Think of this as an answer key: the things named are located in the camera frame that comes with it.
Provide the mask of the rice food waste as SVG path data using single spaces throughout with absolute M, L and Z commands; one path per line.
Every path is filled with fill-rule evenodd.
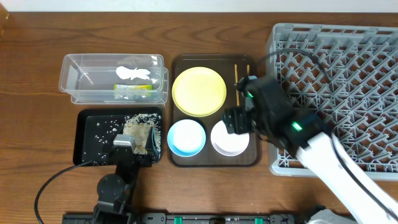
M 132 128 L 128 129 L 126 134 L 134 136 L 135 139 L 136 148 L 133 150 L 135 154 L 147 154 L 145 145 L 147 137 L 149 135 L 150 128 L 153 127 L 146 126 L 146 124 L 141 123 L 141 124 L 135 124 L 132 126 Z

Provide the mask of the light blue bowl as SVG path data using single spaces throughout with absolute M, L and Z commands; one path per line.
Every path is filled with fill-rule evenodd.
M 192 157 L 198 154 L 205 143 L 206 132 L 203 126 L 192 119 L 177 121 L 168 131 L 168 147 L 180 157 Z

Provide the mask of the green yellow snack wrapper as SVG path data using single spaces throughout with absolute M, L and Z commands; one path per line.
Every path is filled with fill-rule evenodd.
M 114 85 L 114 98 L 136 100 L 152 96 L 152 85 Z

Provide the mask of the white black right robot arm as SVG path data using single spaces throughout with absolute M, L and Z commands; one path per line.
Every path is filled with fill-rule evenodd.
M 255 132 L 283 148 L 336 195 L 358 223 L 397 223 L 397 201 L 350 158 L 315 114 L 296 110 L 284 95 L 248 94 L 252 106 L 224 111 L 227 132 Z

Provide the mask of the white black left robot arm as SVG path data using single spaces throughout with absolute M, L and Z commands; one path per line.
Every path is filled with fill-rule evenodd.
M 150 128 L 146 139 L 146 154 L 134 153 L 135 146 L 134 136 L 118 134 L 112 148 L 105 152 L 109 160 L 116 164 L 116 170 L 98 182 L 98 201 L 92 224 L 142 223 L 141 215 L 132 208 L 132 198 L 139 169 L 151 167 L 160 159 L 154 128 Z

